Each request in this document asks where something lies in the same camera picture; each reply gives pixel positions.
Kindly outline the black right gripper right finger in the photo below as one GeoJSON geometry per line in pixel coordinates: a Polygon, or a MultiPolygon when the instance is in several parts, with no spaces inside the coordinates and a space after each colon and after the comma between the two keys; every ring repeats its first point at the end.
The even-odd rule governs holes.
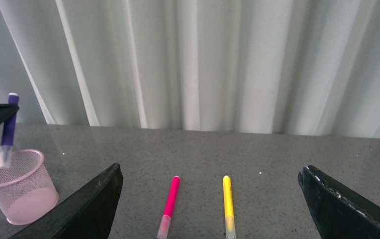
{"type": "Polygon", "coordinates": [[[380,239],[380,206],[313,165],[298,183],[323,239],[380,239]]]}

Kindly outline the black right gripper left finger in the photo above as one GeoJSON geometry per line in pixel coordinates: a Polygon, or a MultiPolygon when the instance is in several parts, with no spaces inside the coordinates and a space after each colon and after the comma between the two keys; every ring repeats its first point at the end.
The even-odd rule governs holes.
{"type": "Polygon", "coordinates": [[[106,239],[116,214],[123,175],[114,163],[13,239],[106,239]]]}

